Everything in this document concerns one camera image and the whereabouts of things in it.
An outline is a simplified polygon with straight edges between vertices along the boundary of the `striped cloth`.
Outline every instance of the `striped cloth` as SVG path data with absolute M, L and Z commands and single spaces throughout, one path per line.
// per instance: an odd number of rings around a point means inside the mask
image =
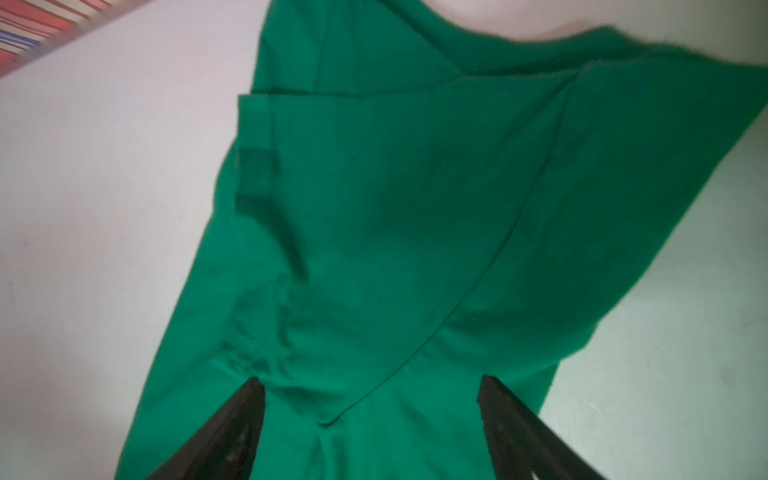
M 148 0 L 0 0 L 0 76 Z

